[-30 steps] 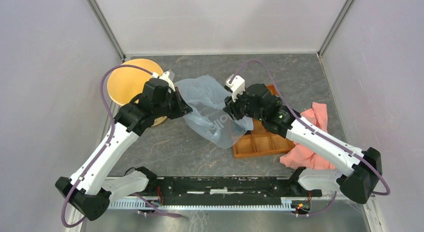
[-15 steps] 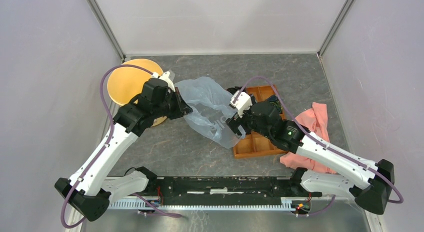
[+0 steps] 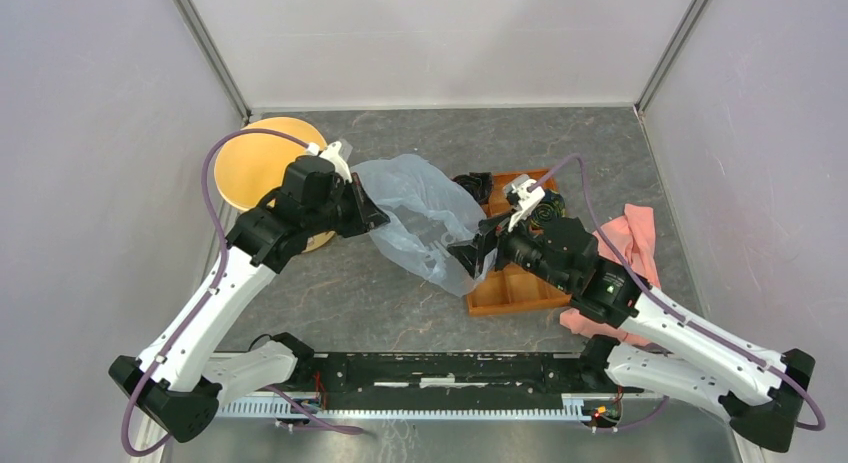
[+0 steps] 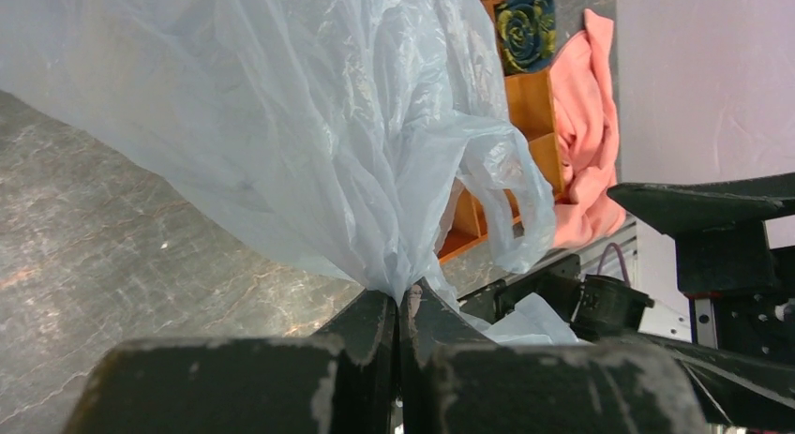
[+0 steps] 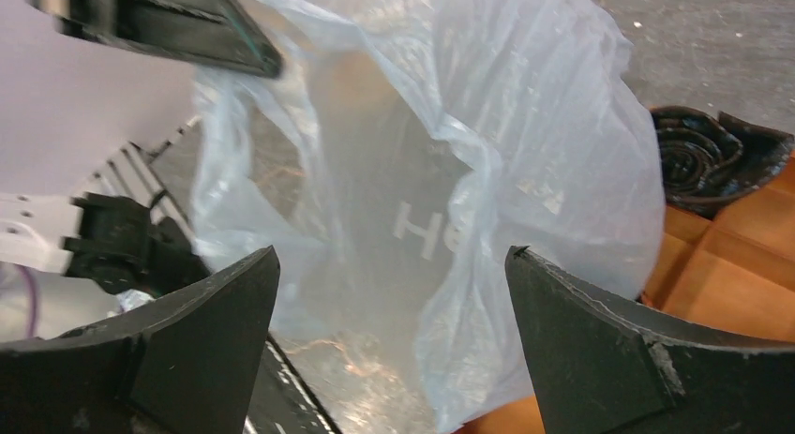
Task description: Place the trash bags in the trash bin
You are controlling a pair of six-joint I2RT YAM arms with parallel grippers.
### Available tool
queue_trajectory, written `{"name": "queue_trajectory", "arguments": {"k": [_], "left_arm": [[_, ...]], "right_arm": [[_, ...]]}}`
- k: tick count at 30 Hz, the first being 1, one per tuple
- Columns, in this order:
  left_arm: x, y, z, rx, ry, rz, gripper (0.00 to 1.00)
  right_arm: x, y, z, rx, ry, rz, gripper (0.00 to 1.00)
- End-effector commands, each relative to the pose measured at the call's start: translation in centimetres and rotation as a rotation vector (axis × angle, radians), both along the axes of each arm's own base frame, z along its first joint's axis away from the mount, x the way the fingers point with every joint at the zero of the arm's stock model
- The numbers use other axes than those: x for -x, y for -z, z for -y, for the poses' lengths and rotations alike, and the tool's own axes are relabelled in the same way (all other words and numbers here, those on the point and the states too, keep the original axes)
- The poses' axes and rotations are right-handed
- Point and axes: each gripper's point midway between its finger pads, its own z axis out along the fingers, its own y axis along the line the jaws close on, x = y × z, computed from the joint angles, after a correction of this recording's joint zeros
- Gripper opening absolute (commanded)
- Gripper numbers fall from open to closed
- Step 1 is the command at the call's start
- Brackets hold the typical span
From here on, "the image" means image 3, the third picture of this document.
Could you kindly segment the light blue plastic trash bag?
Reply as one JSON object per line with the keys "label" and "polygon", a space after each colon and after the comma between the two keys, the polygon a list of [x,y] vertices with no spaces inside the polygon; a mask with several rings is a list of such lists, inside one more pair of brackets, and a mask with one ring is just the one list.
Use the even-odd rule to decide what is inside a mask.
{"label": "light blue plastic trash bag", "polygon": [[354,165],[370,199],[390,221],[369,232],[380,253],[429,283],[463,297],[485,279],[448,252],[474,238],[481,206],[439,168],[414,154]]}

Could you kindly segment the yellow capybara trash bin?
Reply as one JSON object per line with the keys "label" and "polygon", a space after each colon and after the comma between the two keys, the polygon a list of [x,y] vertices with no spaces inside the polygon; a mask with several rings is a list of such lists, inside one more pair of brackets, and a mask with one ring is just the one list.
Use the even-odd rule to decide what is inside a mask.
{"label": "yellow capybara trash bin", "polygon": [[[324,136],[312,124],[293,117],[271,117],[247,125],[288,134],[305,143],[327,146]],[[267,134],[247,134],[227,142],[214,164],[216,187],[227,203],[245,212],[271,189],[281,185],[286,167],[305,150],[287,139]]]}

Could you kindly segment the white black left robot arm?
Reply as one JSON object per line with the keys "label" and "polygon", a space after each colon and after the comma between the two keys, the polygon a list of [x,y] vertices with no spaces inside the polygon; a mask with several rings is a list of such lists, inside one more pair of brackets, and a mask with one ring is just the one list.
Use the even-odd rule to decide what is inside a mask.
{"label": "white black left robot arm", "polygon": [[323,151],[290,163],[280,186],[239,215],[217,268],[178,316],[137,357],[121,355],[108,374],[169,437],[185,443],[218,409],[268,385],[306,388],[313,362],[274,339],[219,365],[210,358],[247,305],[317,234],[349,238],[388,223],[341,156]]}

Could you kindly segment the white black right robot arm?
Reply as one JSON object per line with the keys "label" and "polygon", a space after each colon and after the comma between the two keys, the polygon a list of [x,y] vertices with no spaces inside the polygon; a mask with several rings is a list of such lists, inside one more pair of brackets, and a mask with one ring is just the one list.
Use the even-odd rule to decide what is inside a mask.
{"label": "white black right robot arm", "polygon": [[776,453],[789,450],[816,361],[793,348],[750,343],[676,303],[622,264],[600,256],[598,239],[577,218],[558,217],[538,232],[511,214],[483,220],[475,237],[449,246],[473,277],[489,256],[515,264],[570,295],[589,320],[641,336],[671,352],[651,356],[609,336],[591,338],[577,365],[580,383],[613,382],[685,401],[718,416],[741,437]]}

